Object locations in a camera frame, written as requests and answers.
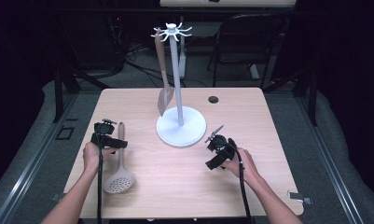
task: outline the desk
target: desk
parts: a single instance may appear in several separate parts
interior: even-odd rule
[[[160,0],[161,7],[293,7],[296,0]]]
[[[239,179],[230,171],[210,170],[205,162],[214,152],[205,139],[224,124],[219,134],[249,149],[258,171],[276,194],[297,214],[301,203],[286,193],[298,192],[282,145],[261,89],[190,88],[182,89],[183,104],[199,110],[207,131],[196,145],[169,147],[156,133],[160,89],[107,89],[102,92],[90,125],[65,186],[67,192],[83,171],[82,149],[90,141],[93,125],[102,118],[123,121],[126,127],[125,168],[134,173],[134,185],[121,194],[103,191],[103,218],[187,218],[245,217]],[[210,96],[219,102],[211,104]],[[172,100],[168,108],[175,106]],[[118,136],[118,127],[113,137]],[[103,181],[118,168],[118,155],[104,164]],[[265,216],[253,191],[246,186],[252,216]],[[96,218],[97,179],[82,209],[81,217]]]

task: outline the forearm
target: forearm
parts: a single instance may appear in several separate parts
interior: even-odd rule
[[[73,187],[50,211],[42,223],[77,223],[91,182],[96,173],[93,171],[84,171]]]
[[[246,183],[260,200],[268,216],[270,224],[302,223],[295,213],[274,193],[268,183],[260,175],[249,177]]]

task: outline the white utensil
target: white utensil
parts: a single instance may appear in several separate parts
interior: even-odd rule
[[[118,138],[124,140],[125,124],[120,122],[118,126]],[[129,189],[134,183],[134,175],[123,167],[123,149],[118,151],[118,170],[104,182],[104,190],[108,193],[120,193]]]

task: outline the human arm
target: human arm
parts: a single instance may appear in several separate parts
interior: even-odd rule
[[[261,202],[270,223],[302,223],[294,212],[274,193],[266,180],[259,174],[251,154],[240,147],[238,148],[238,151],[242,157],[244,181],[254,191]],[[239,176],[239,159],[237,156],[235,156],[231,161],[224,161],[221,166],[228,168],[236,176]]]
[[[115,151],[117,151],[116,148],[103,149],[103,160],[105,161]],[[97,175],[99,168],[99,148],[93,143],[88,142],[85,145],[83,157],[84,171],[82,175],[41,223],[75,224],[78,222],[91,182]]]

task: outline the white mug tree stand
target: white mug tree stand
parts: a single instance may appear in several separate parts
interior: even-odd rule
[[[172,147],[190,147],[201,140],[206,132],[206,120],[198,110],[183,106],[179,76],[179,64],[177,55],[177,35],[185,35],[180,30],[182,23],[177,27],[174,23],[166,23],[167,30],[160,30],[160,35],[165,35],[162,42],[168,38],[172,52],[173,78],[177,106],[166,110],[163,116],[158,118],[157,133],[160,139]]]

